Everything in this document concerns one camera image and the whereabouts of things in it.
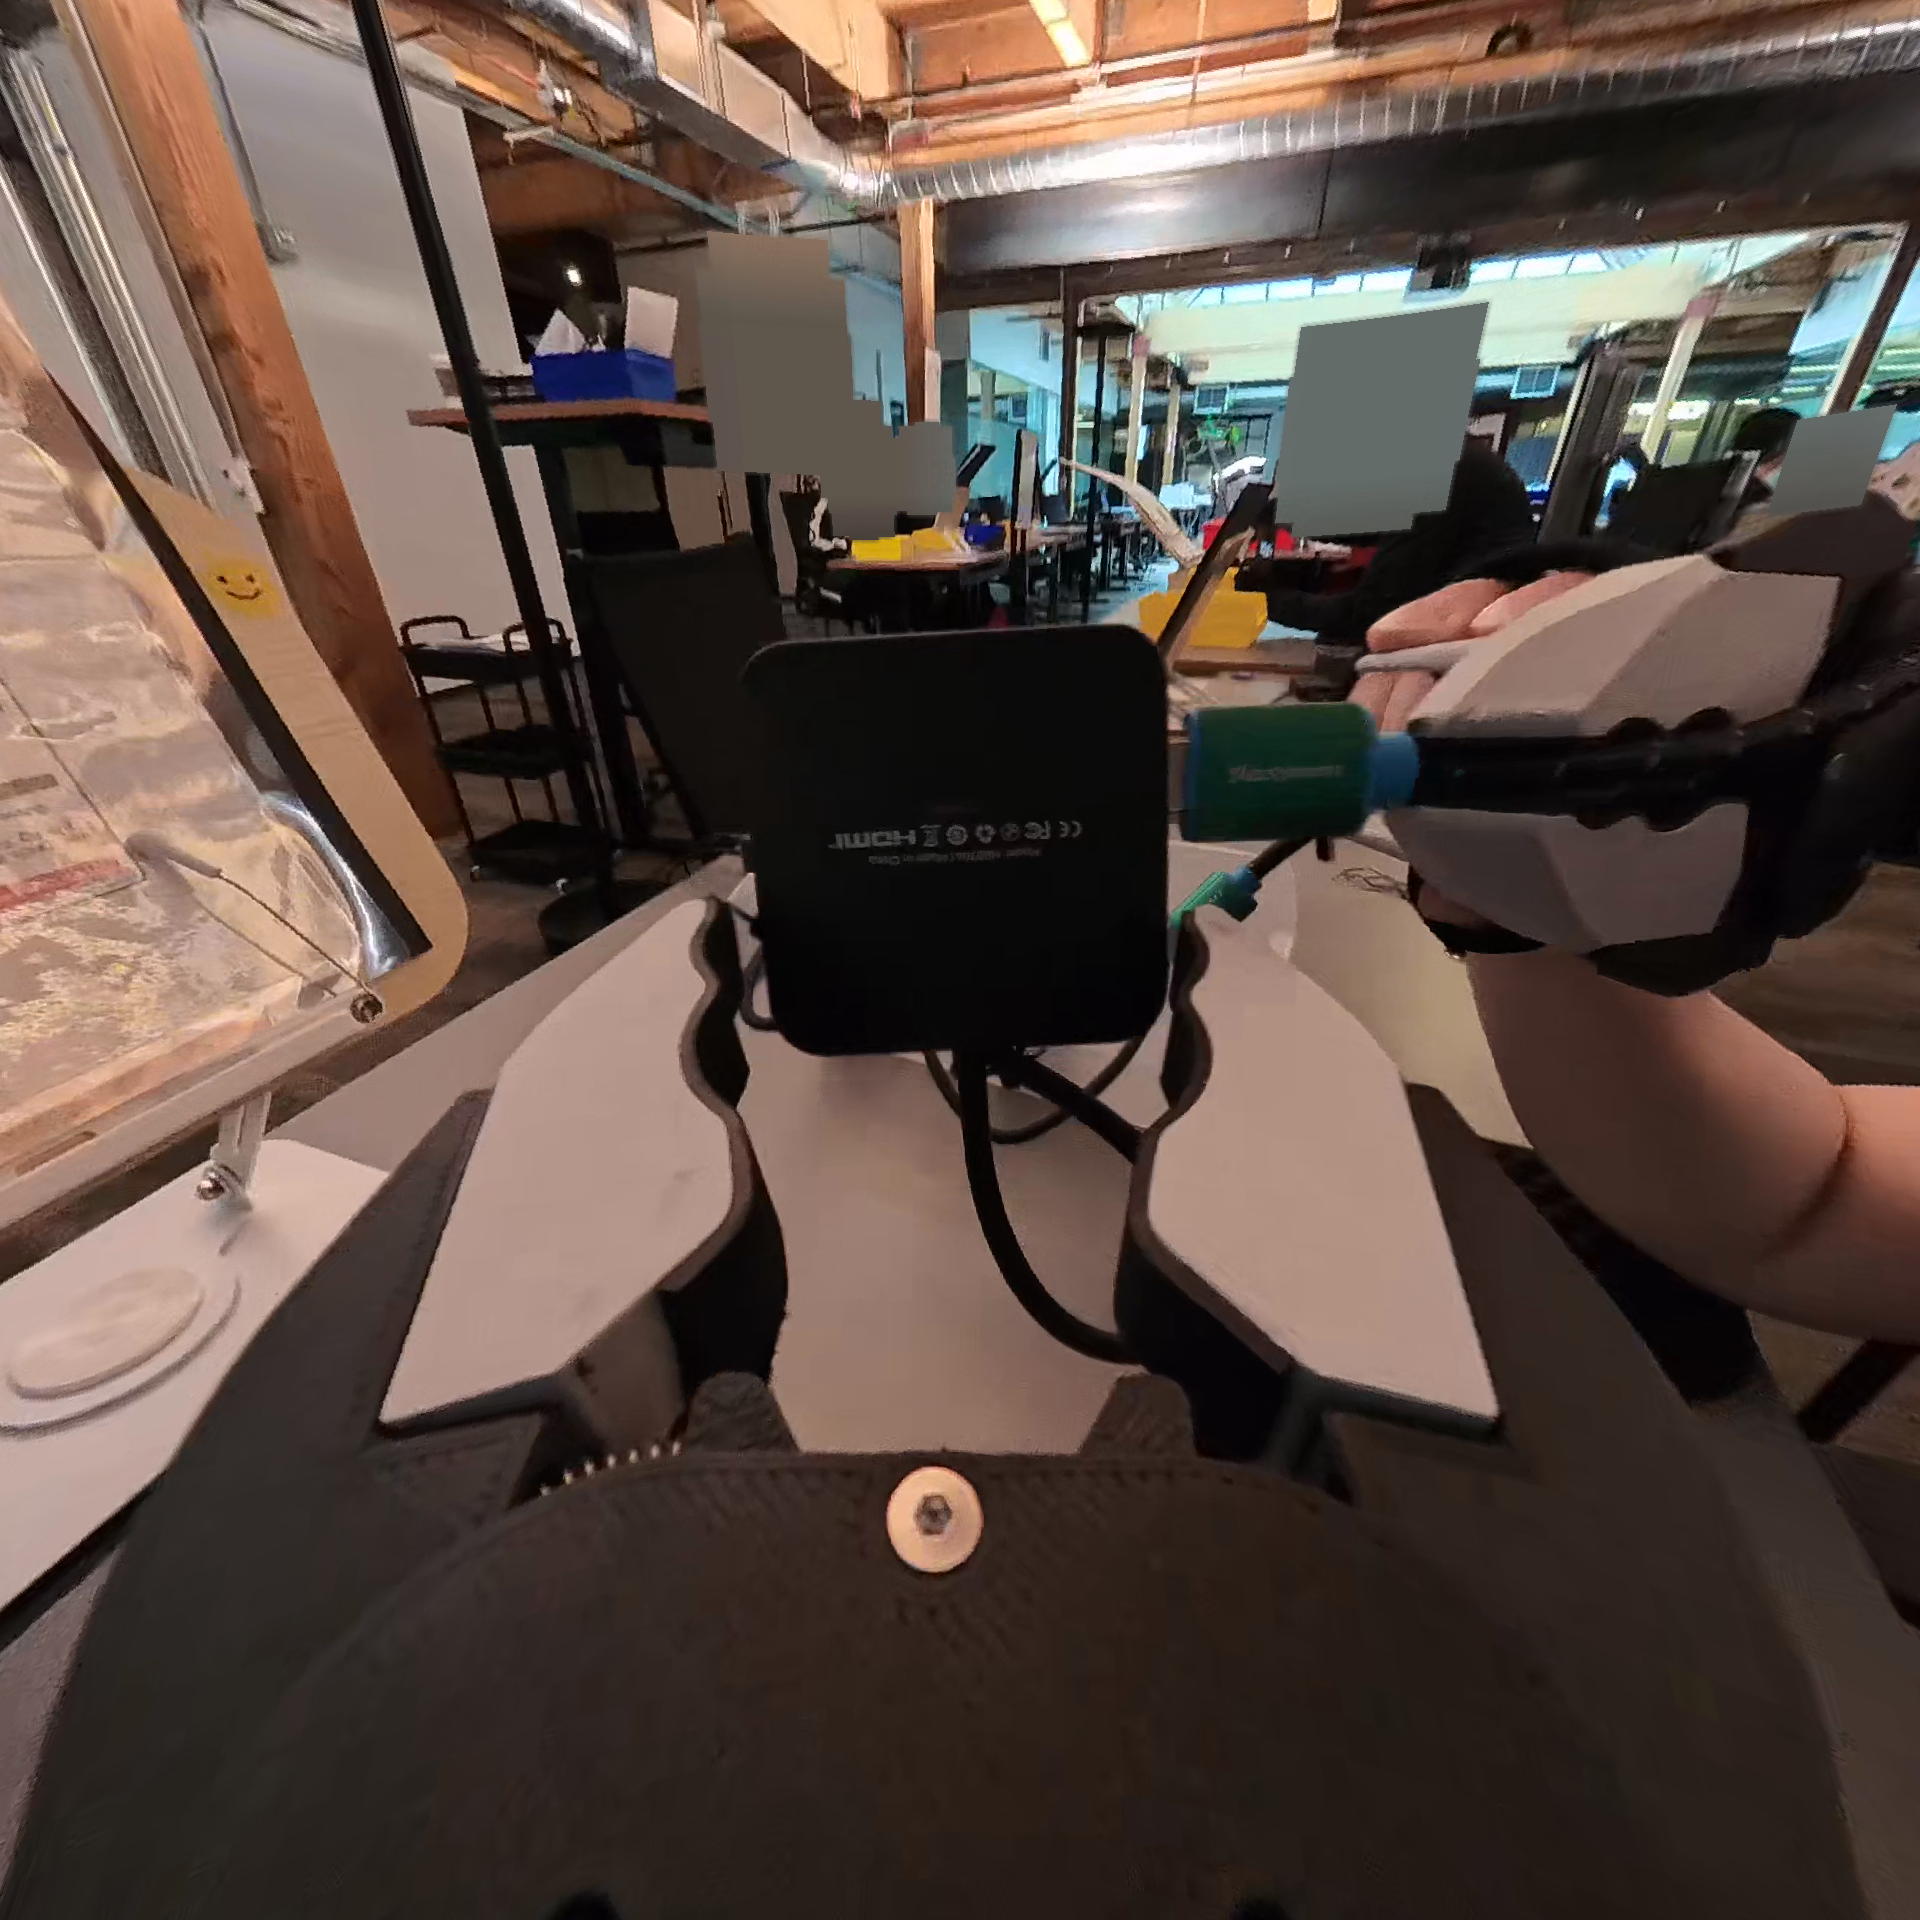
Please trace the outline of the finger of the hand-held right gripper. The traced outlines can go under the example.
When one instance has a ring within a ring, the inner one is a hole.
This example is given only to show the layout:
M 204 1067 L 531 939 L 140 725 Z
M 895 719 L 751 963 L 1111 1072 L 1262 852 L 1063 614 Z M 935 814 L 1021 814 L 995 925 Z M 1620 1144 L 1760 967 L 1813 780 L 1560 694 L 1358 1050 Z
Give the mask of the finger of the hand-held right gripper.
M 1416 736 L 1599 738 L 1627 722 L 1736 725 L 1794 707 L 1839 584 L 1693 555 L 1619 566 L 1467 642 L 1413 714 Z
M 1567 816 L 1396 807 L 1382 816 L 1426 886 L 1542 947 L 1606 947 L 1709 933 L 1731 903 L 1748 808 L 1722 802 L 1660 829 L 1644 818 L 1586 828 Z

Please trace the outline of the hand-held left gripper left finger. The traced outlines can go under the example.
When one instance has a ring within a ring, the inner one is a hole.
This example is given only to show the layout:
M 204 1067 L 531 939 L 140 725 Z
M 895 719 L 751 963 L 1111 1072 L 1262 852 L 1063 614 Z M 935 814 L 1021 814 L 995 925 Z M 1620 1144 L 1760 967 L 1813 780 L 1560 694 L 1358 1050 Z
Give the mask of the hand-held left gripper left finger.
M 728 908 L 687 898 L 559 1002 L 501 1067 L 379 1416 L 558 1400 L 613 1427 L 678 1394 L 655 1294 L 744 1222 Z

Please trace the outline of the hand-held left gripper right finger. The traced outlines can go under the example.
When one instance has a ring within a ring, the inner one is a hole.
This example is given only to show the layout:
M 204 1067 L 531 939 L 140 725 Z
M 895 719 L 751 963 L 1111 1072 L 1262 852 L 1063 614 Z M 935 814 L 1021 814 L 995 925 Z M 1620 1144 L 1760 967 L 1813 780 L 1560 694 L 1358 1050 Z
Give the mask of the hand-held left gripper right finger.
M 1165 1110 L 1123 1252 L 1258 1370 L 1269 1424 L 1501 1408 L 1408 1088 L 1373 1035 L 1232 919 L 1175 950 Z

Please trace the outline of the black hdmi switch box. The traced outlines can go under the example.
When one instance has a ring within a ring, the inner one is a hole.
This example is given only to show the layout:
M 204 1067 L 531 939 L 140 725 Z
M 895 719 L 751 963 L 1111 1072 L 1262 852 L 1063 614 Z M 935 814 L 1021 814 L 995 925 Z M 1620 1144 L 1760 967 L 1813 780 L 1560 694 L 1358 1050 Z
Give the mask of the black hdmi switch box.
M 784 640 L 742 670 L 776 1032 L 1139 1040 L 1168 992 L 1168 676 L 1136 629 Z

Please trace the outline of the person's right forearm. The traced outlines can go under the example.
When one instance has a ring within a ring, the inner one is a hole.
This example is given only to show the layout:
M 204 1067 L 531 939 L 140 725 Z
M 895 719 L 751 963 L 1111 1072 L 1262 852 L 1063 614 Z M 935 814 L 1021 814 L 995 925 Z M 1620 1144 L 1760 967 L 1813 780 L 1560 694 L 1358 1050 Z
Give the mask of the person's right forearm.
M 1527 1140 L 1606 1227 L 1740 1307 L 1916 1347 L 1916 1088 L 1839 1088 L 1716 997 L 1580 955 L 1467 972 Z

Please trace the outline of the person's right hand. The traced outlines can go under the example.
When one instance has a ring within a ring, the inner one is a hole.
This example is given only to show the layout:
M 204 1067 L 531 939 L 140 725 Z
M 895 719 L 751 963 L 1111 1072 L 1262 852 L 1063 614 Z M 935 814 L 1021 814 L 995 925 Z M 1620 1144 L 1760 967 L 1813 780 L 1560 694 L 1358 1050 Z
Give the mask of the person's right hand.
M 1403 662 L 1406 656 L 1491 640 L 1522 613 L 1550 604 L 1588 579 L 1590 573 L 1581 570 L 1555 570 L 1524 584 L 1472 579 L 1382 614 L 1364 638 L 1350 704 L 1373 717 L 1378 734 L 1403 734 L 1424 698 L 1448 671 L 1446 664 Z

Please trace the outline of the white sign stand base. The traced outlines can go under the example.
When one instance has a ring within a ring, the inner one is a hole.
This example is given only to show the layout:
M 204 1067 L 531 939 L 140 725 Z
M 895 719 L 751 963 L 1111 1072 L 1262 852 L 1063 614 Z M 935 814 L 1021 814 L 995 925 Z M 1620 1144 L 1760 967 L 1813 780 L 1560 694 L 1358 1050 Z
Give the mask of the white sign stand base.
M 2 1604 L 168 1467 L 252 1336 L 381 1178 L 267 1140 L 247 1196 L 180 1174 L 2 1286 Z

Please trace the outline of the black utility cart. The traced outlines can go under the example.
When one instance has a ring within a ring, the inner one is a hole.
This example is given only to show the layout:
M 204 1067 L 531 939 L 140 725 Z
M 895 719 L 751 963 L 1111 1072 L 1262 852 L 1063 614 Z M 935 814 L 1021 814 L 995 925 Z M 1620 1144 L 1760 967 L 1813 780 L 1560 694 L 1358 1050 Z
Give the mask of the black utility cart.
M 559 620 L 548 636 L 563 725 L 543 704 L 538 651 L 519 622 L 479 632 L 462 614 L 418 614 L 399 624 L 399 656 L 452 788 L 470 876 L 565 894 L 591 876 L 591 848 L 568 816 L 563 750 L 572 742 L 591 760 L 591 748 L 578 644 Z

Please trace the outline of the yellow storage bin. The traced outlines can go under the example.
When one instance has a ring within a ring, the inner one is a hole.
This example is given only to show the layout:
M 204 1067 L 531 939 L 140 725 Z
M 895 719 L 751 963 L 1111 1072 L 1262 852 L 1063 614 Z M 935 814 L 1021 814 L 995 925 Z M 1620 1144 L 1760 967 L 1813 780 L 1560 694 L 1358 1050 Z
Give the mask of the yellow storage bin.
M 1150 592 L 1133 606 L 1133 624 L 1164 651 L 1240 651 L 1255 644 L 1269 624 L 1266 594 L 1243 592 L 1234 581 L 1216 582 L 1181 613 L 1194 573 L 1176 573 L 1165 589 Z

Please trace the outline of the black chair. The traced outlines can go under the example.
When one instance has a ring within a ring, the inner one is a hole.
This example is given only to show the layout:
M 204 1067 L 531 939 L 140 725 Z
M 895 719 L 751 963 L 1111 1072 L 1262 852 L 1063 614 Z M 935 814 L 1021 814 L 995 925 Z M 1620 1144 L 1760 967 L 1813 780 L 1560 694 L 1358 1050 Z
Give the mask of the black chair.
M 690 843 L 742 837 L 762 763 L 742 676 L 757 651 L 784 638 L 757 542 L 734 535 L 667 552 L 576 558 L 567 589 L 620 839 L 648 848 L 661 837 L 632 728 L 651 748 Z

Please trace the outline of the wooden sign board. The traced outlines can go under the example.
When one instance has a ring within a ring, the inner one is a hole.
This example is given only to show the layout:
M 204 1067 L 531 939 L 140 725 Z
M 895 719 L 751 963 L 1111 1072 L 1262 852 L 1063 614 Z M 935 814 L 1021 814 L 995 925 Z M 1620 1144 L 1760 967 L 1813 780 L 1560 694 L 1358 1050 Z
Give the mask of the wooden sign board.
M 119 461 L 8 310 L 2 380 L 8 1230 L 428 1005 L 468 915 L 285 592 L 207 600 L 262 542 Z

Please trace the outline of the wooden top standing desk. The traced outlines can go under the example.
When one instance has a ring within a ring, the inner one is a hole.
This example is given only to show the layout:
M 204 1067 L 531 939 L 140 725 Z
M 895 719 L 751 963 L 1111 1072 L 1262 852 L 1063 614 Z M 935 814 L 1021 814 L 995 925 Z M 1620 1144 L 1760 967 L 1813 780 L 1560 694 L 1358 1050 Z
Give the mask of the wooden top standing desk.
M 509 493 L 543 613 L 580 636 L 588 559 L 671 552 L 725 535 L 706 412 L 676 399 L 519 399 L 493 410 L 509 468 L 538 467 L 539 501 Z

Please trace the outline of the blue tissue box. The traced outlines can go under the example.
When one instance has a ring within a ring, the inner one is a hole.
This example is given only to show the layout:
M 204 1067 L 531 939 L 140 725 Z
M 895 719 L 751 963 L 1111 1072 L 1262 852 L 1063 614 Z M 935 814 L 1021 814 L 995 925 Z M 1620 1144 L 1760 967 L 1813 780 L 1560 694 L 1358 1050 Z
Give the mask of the blue tissue box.
M 676 399 L 680 304 L 631 286 L 621 300 L 574 296 L 535 336 L 531 373 L 541 399 Z

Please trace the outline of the black pole stand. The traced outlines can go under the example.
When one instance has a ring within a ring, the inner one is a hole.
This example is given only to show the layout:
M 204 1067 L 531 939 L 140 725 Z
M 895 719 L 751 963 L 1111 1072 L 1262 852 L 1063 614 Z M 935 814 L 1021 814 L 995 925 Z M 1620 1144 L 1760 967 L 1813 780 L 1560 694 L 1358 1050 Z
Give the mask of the black pole stand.
M 463 432 L 487 493 L 495 543 L 535 656 L 547 709 L 563 732 L 563 775 L 574 818 L 591 852 L 591 876 L 572 883 L 538 916 L 547 954 L 563 955 L 658 898 L 670 888 L 670 879 L 636 876 L 627 869 L 627 855 L 632 852 L 627 829 L 644 826 L 644 804 L 629 716 L 605 656 L 605 638 L 584 598 L 584 588 L 576 582 L 576 559 L 563 552 L 568 629 L 580 644 L 578 667 L 563 662 L 392 35 L 379 2 L 349 2 L 349 11 L 462 403 Z

